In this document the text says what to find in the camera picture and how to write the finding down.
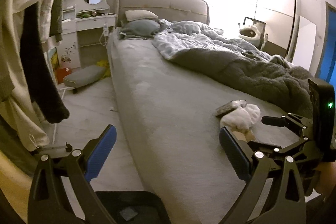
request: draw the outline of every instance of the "person's arm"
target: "person's arm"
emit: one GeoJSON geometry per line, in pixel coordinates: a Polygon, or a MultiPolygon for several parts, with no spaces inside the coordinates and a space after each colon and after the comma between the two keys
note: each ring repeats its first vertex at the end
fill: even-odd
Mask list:
{"type": "Polygon", "coordinates": [[[336,186],[336,162],[322,162],[316,170],[320,171],[321,175],[315,191],[328,198],[336,186]]]}

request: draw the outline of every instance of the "blue door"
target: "blue door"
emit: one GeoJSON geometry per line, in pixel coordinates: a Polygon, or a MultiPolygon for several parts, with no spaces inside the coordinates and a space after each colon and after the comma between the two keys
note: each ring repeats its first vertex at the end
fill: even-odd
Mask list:
{"type": "Polygon", "coordinates": [[[336,11],[329,10],[328,34],[318,77],[336,86],[336,11]]]}

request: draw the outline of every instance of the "gray blanket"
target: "gray blanket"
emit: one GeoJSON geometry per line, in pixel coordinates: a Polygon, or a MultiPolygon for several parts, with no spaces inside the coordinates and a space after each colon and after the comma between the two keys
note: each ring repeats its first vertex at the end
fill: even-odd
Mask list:
{"type": "Polygon", "coordinates": [[[304,68],[259,51],[243,39],[227,39],[200,22],[161,20],[160,24],[167,28],[152,44],[165,59],[286,112],[312,117],[308,86],[312,75],[304,68]]]}

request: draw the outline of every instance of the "drawstring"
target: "drawstring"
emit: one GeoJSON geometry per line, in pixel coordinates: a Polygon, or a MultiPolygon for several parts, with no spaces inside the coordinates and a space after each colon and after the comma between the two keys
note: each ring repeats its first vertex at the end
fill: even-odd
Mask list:
{"type": "Polygon", "coordinates": [[[32,134],[29,134],[29,139],[35,145],[36,148],[39,148],[39,146],[36,143],[35,137],[32,134]]]}

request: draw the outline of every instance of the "headboard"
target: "headboard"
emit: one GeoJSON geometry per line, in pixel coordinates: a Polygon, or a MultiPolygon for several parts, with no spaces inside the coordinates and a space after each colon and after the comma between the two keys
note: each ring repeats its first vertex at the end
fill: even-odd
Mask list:
{"type": "Polygon", "coordinates": [[[126,22],[125,11],[149,10],[159,19],[191,20],[209,24],[209,7],[203,0],[108,0],[110,12],[118,15],[117,26],[126,22]]]}

